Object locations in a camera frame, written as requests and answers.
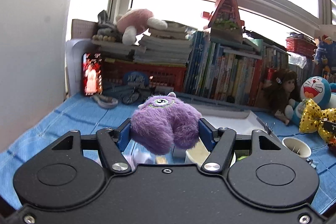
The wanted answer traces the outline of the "stack of flat books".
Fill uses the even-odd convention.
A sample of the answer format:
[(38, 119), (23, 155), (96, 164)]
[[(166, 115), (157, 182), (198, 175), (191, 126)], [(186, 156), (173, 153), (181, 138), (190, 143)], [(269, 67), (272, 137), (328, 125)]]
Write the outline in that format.
[(193, 48), (193, 40), (160, 38), (143, 35), (134, 51), (133, 60), (143, 64), (165, 64), (185, 66)]

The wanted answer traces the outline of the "red triangular house model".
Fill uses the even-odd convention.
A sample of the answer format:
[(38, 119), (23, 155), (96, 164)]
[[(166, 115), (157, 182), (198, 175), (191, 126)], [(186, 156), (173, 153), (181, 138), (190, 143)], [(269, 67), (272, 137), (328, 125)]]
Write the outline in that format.
[(210, 29), (212, 38), (243, 43), (243, 23), (237, 0), (217, 0), (214, 11), (204, 11), (202, 18), (209, 21), (204, 29)]

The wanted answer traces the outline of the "Doraemon plush toy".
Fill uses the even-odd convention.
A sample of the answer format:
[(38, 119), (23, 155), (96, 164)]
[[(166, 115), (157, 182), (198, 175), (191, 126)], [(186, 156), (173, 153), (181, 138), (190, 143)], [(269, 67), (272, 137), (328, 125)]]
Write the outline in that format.
[(290, 99), (284, 110), (286, 119), (297, 126), (308, 99), (312, 99), (321, 109), (335, 108), (335, 83), (329, 83), (320, 76), (310, 77), (302, 84), (299, 96), (301, 102)]

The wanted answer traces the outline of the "black binder clip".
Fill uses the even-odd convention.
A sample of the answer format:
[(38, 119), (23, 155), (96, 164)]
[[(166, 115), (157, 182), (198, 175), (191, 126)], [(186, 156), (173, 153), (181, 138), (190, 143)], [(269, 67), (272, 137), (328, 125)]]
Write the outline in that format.
[(274, 128), (275, 125), (276, 125), (275, 122), (272, 122), (272, 123), (264, 123), (264, 130), (265, 130), (265, 132), (266, 132), (268, 135), (272, 135), (272, 134), (274, 134), (274, 132), (273, 132), (273, 128)]

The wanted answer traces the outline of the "red plastic basket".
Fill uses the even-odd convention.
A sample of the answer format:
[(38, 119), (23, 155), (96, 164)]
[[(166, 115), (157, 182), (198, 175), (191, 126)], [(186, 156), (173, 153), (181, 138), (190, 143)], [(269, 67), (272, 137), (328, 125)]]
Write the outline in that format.
[(148, 87), (164, 86), (180, 92), (186, 67), (133, 63), (106, 59), (102, 64), (103, 79), (116, 85), (140, 83)]

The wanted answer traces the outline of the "pale pink knit sock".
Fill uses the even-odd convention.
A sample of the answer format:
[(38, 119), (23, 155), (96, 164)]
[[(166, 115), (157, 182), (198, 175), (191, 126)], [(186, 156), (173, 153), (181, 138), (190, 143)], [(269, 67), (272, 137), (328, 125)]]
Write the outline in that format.
[(134, 140), (129, 142), (122, 154), (132, 170), (135, 170), (139, 164), (155, 164), (155, 156)]

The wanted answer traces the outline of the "purple furry monster plush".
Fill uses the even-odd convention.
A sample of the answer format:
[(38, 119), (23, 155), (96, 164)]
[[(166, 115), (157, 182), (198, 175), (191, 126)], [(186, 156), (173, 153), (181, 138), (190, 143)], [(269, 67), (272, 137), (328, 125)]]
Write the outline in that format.
[(174, 92), (151, 96), (131, 116), (130, 135), (155, 155), (165, 155), (174, 146), (191, 149), (199, 141), (201, 117), (196, 108)]

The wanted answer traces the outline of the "gold sequin bow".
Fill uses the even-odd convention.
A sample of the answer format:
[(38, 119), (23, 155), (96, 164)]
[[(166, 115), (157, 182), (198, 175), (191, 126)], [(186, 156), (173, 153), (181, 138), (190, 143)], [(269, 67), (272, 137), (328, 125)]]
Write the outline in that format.
[(335, 108), (322, 110), (312, 99), (305, 101), (299, 132), (317, 132), (329, 146), (335, 146)]

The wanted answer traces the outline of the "paper cup with rabbit drawing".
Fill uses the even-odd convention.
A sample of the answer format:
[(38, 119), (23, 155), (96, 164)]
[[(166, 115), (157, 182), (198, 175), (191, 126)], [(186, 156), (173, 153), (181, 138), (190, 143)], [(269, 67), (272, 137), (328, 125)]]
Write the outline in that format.
[(199, 139), (198, 143), (191, 149), (186, 150), (185, 164), (196, 164), (201, 167), (208, 158), (210, 152)]

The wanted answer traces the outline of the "brown-haired doll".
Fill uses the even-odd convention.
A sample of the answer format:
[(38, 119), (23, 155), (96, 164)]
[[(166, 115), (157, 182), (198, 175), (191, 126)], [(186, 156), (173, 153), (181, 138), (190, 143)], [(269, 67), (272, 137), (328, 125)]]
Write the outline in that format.
[(290, 118), (285, 116), (285, 108), (290, 102), (300, 100), (297, 73), (289, 69), (279, 69), (272, 74), (270, 85), (263, 90), (268, 109), (287, 126)]

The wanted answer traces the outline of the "blue checkered tablecloth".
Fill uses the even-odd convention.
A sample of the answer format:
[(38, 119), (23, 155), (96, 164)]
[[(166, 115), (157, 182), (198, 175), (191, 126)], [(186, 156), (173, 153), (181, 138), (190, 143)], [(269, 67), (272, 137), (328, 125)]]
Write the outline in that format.
[[(67, 99), (1, 153), (1, 197), (13, 208), (20, 208), (21, 203), (13, 187), (13, 176), (22, 164), (69, 130), (94, 134), (101, 128), (116, 128), (131, 117), (136, 108), (137, 105), (121, 103), (116, 108), (105, 110), (80, 94)], [(266, 123), (276, 123), (273, 132), (279, 139), (294, 137), (311, 148), (311, 159), (317, 166), (320, 180), (312, 206), (319, 213), (327, 212), (335, 205), (335, 155), (327, 144), (318, 134), (302, 134), (295, 125), (285, 126), (268, 113), (253, 112)]]

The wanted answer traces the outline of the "white shallow cardboard box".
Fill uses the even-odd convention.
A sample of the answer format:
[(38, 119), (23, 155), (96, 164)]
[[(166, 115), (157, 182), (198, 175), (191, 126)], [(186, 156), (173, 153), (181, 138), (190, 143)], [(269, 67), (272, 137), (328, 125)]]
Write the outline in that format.
[(181, 98), (184, 102), (196, 108), (215, 128), (228, 127), (238, 135), (251, 135), (253, 130), (264, 130), (264, 121), (252, 110), (215, 103), (195, 101), (192, 98)]

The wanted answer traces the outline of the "smartphone with red screen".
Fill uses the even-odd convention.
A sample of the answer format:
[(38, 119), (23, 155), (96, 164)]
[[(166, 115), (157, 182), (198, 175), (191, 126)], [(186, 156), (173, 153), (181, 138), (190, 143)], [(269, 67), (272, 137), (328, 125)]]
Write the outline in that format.
[(84, 53), (82, 59), (82, 87), (85, 96), (102, 93), (102, 56), (100, 53)]

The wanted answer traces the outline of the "row of upright books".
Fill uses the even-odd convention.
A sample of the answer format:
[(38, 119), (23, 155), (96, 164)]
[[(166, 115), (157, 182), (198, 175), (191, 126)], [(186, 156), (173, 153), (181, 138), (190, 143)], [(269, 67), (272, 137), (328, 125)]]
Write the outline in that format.
[(278, 69), (286, 69), (285, 47), (253, 31), (242, 43), (195, 32), (183, 92), (217, 101), (252, 106), (259, 87)]

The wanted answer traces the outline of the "pink white plush toy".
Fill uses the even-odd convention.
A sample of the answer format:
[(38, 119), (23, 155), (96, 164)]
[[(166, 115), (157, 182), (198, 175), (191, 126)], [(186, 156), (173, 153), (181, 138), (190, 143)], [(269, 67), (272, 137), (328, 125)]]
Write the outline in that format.
[(122, 33), (122, 43), (126, 46), (132, 46), (136, 41), (136, 36), (149, 28), (167, 29), (167, 23), (157, 19), (148, 9), (129, 10), (123, 15), (116, 16), (116, 26), (117, 30)]

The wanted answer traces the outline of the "miniature black bicycle model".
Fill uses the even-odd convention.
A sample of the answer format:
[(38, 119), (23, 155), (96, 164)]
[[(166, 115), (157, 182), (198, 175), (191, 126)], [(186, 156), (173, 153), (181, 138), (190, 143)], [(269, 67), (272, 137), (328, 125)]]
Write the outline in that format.
[(141, 85), (110, 86), (103, 91), (105, 96), (114, 97), (124, 105), (142, 104), (154, 93), (155, 87)]

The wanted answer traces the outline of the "small red basket right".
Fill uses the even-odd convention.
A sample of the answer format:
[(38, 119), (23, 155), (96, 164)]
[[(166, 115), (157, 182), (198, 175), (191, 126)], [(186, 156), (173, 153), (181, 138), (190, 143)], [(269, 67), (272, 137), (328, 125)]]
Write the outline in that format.
[(314, 43), (308, 42), (299, 38), (286, 38), (286, 50), (288, 52), (296, 53), (305, 56), (309, 59), (314, 58), (317, 46)]

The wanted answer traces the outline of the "grey plush bunny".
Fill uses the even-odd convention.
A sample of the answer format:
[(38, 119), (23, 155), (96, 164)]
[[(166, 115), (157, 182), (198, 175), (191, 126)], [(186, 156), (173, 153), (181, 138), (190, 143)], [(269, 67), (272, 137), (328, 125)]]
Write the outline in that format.
[(122, 34), (118, 31), (117, 26), (113, 24), (105, 10), (98, 15), (97, 34), (92, 36), (93, 40), (101, 40), (107, 42), (122, 42)]

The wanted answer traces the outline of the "pink and green scrunchie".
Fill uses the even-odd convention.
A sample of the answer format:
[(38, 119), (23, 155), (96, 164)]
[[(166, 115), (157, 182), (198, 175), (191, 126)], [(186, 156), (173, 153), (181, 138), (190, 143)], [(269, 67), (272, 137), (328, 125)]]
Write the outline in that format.
[(239, 157), (237, 157), (236, 161), (240, 161), (240, 160), (245, 159), (247, 157), (248, 157), (247, 155), (239, 156)]

